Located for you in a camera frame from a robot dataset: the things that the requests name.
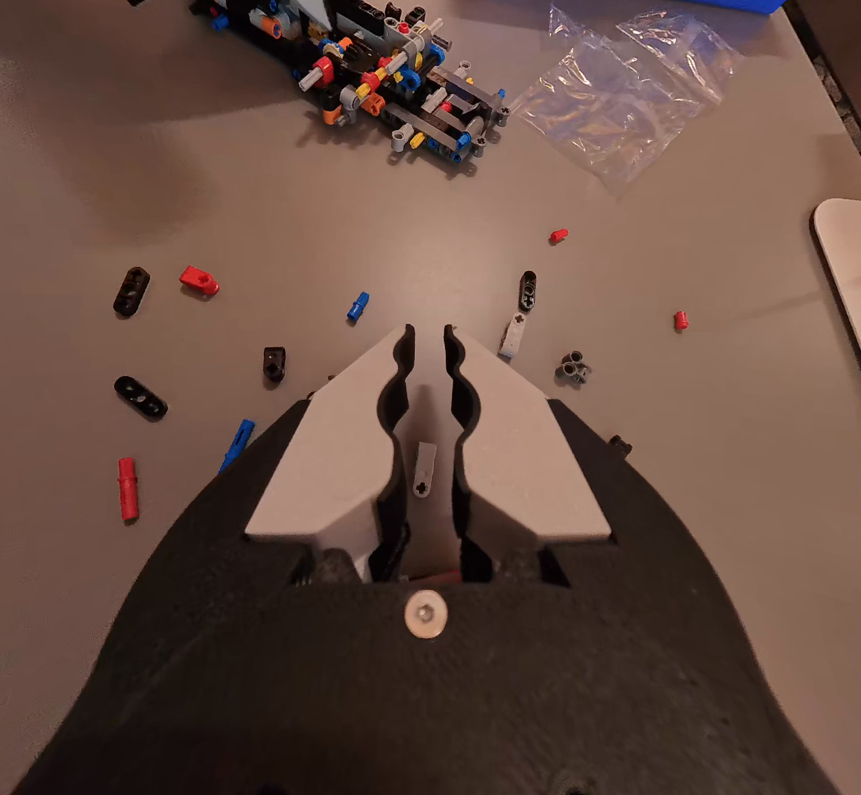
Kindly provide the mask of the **large clear plastic bag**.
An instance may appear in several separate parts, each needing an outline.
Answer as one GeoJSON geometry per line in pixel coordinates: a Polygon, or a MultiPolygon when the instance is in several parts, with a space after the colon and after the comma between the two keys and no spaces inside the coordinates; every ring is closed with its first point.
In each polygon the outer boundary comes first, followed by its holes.
{"type": "Polygon", "coordinates": [[[568,50],[511,112],[613,194],[655,162],[705,101],[630,39],[608,37],[550,4],[548,35],[568,50]]]}

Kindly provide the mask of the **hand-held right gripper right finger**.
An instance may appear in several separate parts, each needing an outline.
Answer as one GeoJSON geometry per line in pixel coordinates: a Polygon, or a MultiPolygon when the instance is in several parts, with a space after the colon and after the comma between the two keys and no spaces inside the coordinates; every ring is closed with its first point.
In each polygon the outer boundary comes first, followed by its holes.
{"type": "Polygon", "coordinates": [[[489,583],[517,561],[543,578],[555,571],[554,547],[611,542],[552,401],[453,325],[444,348],[461,426],[451,496],[461,579],[489,583]]]}

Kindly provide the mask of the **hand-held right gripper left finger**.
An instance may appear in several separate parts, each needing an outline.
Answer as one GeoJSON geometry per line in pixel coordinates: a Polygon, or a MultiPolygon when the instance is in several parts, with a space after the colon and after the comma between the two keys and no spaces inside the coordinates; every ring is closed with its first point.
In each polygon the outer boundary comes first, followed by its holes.
{"type": "Polygon", "coordinates": [[[411,533],[394,429],[408,410],[415,329],[394,329],[314,393],[244,533],[343,550],[366,582],[397,578],[411,533]]]}

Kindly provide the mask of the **white rounded object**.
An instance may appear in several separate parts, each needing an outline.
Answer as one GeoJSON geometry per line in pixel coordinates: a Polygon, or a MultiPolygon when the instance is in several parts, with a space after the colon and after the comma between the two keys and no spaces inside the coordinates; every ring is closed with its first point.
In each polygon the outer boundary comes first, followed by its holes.
{"type": "Polygon", "coordinates": [[[813,209],[809,229],[838,316],[860,364],[860,201],[823,201],[813,209]]]}

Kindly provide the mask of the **multicoloured lego vehicle model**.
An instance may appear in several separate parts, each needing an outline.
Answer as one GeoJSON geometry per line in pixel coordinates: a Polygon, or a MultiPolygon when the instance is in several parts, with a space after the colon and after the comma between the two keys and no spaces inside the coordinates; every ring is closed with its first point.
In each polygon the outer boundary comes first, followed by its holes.
{"type": "Polygon", "coordinates": [[[327,2],[333,29],[289,0],[192,0],[189,8],[285,64],[329,126],[353,124],[364,111],[391,127],[395,153],[425,147],[454,164],[483,154],[511,114],[505,91],[477,88],[468,61],[447,68],[451,44],[439,34],[441,20],[428,22],[421,6],[403,13],[366,0],[327,2]]]}

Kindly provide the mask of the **blue long lego pin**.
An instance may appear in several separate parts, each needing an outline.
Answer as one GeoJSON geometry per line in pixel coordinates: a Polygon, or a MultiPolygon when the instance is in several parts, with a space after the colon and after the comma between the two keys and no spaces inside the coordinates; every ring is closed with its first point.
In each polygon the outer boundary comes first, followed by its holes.
{"type": "Polygon", "coordinates": [[[256,422],[250,419],[243,419],[239,428],[231,440],[231,444],[228,447],[228,450],[224,456],[223,462],[219,468],[218,474],[222,474],[228,467],[230,467],[235,460],[241,456],[244,452],[248,442],[251,439],[253,431],[255,429],[256,422]]]}

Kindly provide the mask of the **red long lego pin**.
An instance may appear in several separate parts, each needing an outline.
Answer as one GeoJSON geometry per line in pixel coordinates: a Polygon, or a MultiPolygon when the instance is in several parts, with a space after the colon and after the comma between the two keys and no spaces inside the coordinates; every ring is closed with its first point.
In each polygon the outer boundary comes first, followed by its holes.
{"type": "Polygon", "coordinates": [[[120,458],[117,481],[120,490],[122,521],[128,524],[139,518],[138,479],[133,457],[120,458]]]}

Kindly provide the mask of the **red lego connector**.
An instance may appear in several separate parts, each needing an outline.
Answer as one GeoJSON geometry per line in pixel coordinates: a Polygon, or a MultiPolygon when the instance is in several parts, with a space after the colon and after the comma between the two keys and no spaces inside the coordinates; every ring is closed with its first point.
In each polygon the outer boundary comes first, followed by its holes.
{"type": "Polygon", "coordinates": [[[220,291],[220,284],[214,277],[195,266],[188,265],[179,276],[179,283],[200,296],[211,298],[220,291]]]}

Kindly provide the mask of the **small clear plastic bag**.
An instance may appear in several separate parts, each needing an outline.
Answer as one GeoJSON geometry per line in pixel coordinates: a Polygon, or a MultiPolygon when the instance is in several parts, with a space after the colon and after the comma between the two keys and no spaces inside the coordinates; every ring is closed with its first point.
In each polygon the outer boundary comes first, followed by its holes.
{"type": "Polygon", "coordinates": [[[687,12],[655,10],[619,22],[617,30],[651,52],[685,86],[712,105],[723,102],[743,55],[687,12]]]}

